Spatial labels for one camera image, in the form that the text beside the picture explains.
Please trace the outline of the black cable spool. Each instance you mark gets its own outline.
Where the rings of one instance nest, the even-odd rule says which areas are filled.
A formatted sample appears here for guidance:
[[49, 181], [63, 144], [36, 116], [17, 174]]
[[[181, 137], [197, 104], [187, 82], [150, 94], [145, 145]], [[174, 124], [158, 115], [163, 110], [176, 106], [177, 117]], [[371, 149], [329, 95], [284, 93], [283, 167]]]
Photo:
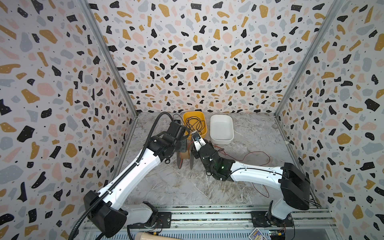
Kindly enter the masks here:
[[181, 148], [177, 153], [177, 167], [181, 169], [185, 160], [189, 160], [190, 169], [194, 167], [195, 157], [192, 153], [193, 141], [192, 140], [182, 140]]

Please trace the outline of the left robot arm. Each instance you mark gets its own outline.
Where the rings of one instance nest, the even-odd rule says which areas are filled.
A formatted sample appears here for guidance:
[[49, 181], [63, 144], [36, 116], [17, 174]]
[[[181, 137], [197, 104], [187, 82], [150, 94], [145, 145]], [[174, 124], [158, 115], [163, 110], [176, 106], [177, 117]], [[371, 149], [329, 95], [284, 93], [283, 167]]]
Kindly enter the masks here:
[[80, 226], [89, 219], [100, 231], [100, 237], [111, 238], [127, 225], [129, 216], [134, 223], [154, 222], [157, 209], [148, 203], [124, 208], [124, 202], [141, 180], [160, 163], [169, 163], [174, 153], [186, 147], [190, 129], [168, 112], [155, 119], [138, 156], [110, 183], [98, 192], [84, 196], [85, 212], [75, 223], [69, 239], [79, 235]]

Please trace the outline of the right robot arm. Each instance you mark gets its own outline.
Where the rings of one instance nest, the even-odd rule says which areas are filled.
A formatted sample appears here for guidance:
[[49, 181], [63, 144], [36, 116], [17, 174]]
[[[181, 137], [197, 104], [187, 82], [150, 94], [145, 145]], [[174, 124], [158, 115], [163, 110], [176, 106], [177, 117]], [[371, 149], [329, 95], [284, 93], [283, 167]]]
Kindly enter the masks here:
[[281, 197], [271, 201], [263, 217], [257, 217], [262, 227], [279, 226], [295, 210], [310, 209], [310, 180], [295, 165], [284, 163], [282, 167], [261, 167], [244, 164], [221, 157], [210, 142], [193, 141], [191, 148], [200, 159], [208, 176], [218, 181], [250, 182], [279, 190]]

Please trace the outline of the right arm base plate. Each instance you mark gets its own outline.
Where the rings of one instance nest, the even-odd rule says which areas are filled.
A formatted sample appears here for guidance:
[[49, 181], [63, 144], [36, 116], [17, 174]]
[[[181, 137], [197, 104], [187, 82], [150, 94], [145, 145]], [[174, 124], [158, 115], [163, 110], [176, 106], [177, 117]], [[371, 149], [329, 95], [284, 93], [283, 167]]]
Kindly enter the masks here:
[[252, 211], [251, 222], [254, 228], [268, 228], [268, 227], [293, 227], [293, 218], [289, 214], [284, 220], [280, 220], [274, 216], [270, 216], [267, 211]]

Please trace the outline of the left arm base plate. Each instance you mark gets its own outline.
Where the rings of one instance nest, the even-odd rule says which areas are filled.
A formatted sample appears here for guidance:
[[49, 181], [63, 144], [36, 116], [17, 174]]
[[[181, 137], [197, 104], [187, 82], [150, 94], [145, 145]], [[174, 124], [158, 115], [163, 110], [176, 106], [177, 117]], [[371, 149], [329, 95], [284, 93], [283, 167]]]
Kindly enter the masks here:
[[136, 223], [128, 225], [130, 229], [169, 229], [171, 227], [172, 213], [171, 212], [157, 212], [152, 214], [149, 220], [145, 223]]

